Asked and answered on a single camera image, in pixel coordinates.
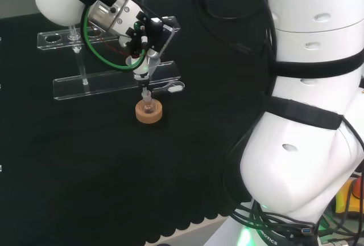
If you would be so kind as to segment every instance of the green cable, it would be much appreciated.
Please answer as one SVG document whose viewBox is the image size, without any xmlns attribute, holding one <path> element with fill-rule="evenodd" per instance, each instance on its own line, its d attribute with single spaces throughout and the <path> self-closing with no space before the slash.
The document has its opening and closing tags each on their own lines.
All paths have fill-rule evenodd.
<svg viewBox="0 0 364 246">
<path fill-rule="evenodd" d="M 87 32 L 87 28 L 88 28 L 88 20 L 89 20 L 89 12 L 90 12 L 90 6 L 87 7 L 87 10 L 86 10 L 86 15 L 85 15 L 85 19 L 84 19 L 84 32 L 83 32 L 83 35 L 84 35 L 84 38 L 86 40 L 86 45 L 90 48 L 90 50 L 92 51 L 92 53 L 94 53 L 96 55 L 96 57 L 98 57 L 101 61 L 103 61 L 105 64 L 113 67 L 113 68 L 116 68 L 116 69 L 120 69 L 122 71 L 131 71 L 133 69 L 135 69 L 137 66 L 139 66 L 142 61 L 144 61 L 145 59 L 145 54 L 146 54 L 146 51 L 145 50 L 142 50 L 142 54 L 140 55 L 140 58 L 139 60 L 134 63 L 133 65 L 130 65 L 130 66 L 124 66 L 124 65 L 116 65 L 110 61 L 108 61 L 107 59 L 105 59 L 104 57 L 102 57 L 95 49 L 94 47 L 92 46 L 91 42 L 90 42 L 90 38 L 89 38 L 89 35 L 88 35 L 88 32 Z"/>
</svg>

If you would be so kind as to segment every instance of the black table surface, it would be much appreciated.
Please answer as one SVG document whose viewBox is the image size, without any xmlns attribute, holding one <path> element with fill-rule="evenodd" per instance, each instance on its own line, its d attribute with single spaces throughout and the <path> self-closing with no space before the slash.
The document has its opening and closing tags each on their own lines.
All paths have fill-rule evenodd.
<svg viewBox="0 0 364 246">
<path fill-rule="evenodd" d="M 208 2 L 231 16 L 262 6 Z M 209 35 L 190 0 L 148 4 L 181 25 L 163 60 L 177 62 L 186 84 L 183 93 L 159 97 L 164 117 L 154 126 L 135 119 L 138 89 L 54 100 L 52 80 L 76 75 L 75 59 L 70 48 L 37 49 L 37 33 L 59 27 L 41 14 L 0 20 L 1 245 L 140 246 L 227 214 L 225 150 L 252 123 L 268 84 L 264 15 L 205 19 L 250 46 L 254 54 L 246 56 Z M 85 60 L 89 73 L 105 70 Z M 230 161 L 237 172 L 240 158 Z M 239 175 L 229 174 L 228 185 L 249 198 Z"/>
</svg>

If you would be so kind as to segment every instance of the hole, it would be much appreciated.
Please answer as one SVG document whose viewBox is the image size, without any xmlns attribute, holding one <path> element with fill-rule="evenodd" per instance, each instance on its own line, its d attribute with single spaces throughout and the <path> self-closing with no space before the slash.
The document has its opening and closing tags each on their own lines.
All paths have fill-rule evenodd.
<svg viewBox="0 0 364 246">
<path fill-rule="evenodd" d="M 68 37 L 68 39 L 69 39 L 69 40 L 74 41 L 74 40 L 78 40 L 78 39 L 80 39 L 80 38 L 81 38 L 81 35 L 80 35 L 80 33 L 78 33 L 78 32 L 77 32 L 77 36 L 76 36 L 76 38 L 75 38 L 75 37 L 73 37 L 73 36 L 71 35 L 71 33 L 70 33 L 67 37 Z"/>
<path fill-rule="evenodd" d="M 331 15 L 328 13 L 315 15 L 313 18 L 316 22 L 327 22 L 331 20 Z"/>
<path fill-rule="evenodd" d="M 317 51 L 321 48 L 320 42 L 311 42 L 305 44 L 305 49 L 310 51 Z"/>
<path fill-rule="evenodd" d="M 101 35 L 101 30 L 98 28 L 93 28 L 93 30 L 89 30 L 88 35 L 89 37 L 97 37 L 98 35 Z"/>
<path fill-rule="evenodd" d="M 50 35 L 45 38 L 47 43 L 56 43 L 61 40 L 61 36 L 59 34 Z"/>
<path fill-rule="evenodd" d="M 301 79 L 301 83 L 304 85 L 317 85 L 317 79 Z"/>
<path fill-rule="evenodd" d="M 296 146 L 294 146 L 294 145 L 287 145 L 287 144 L 284 144 L 284 145 L 282 145 L 282 147 L 283 147 L 284 149 L 286 149 L 286 151 L 288 151 L 288 152 L 297 152 L 297 151 L 298 151 L 297 147 L 296 147 Z"/>
</svg>

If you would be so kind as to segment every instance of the wooden base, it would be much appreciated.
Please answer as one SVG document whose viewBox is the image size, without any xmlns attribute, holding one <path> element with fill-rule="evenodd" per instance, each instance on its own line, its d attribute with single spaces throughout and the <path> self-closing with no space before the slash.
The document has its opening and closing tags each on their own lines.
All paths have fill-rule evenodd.
<svg viewBox="0 0 364 246">
<path fill-rule="evenodd" d="M 135 115 L 139 122 L 142 122 L 144 124 L 154 124 L 162 118 L 162 104 L 158 100 L 155 100 L 155 102 L 157 103 L 157 110 L 156 112 L 150 114 L 142 111 L 143 100 L 137 103 L 137 105 L 135 106 Z"/>
</svg>

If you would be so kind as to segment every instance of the green light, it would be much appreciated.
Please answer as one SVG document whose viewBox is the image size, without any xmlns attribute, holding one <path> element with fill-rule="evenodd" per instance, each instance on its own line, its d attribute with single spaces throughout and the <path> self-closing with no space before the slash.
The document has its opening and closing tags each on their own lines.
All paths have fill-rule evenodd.
<svg viewBox="0 0 364 246">
<path fill-rule="evenodd" d="M 255 246 L 248 228 L 244 228 L 241 231 L 237 246 Z"/>
</svg>

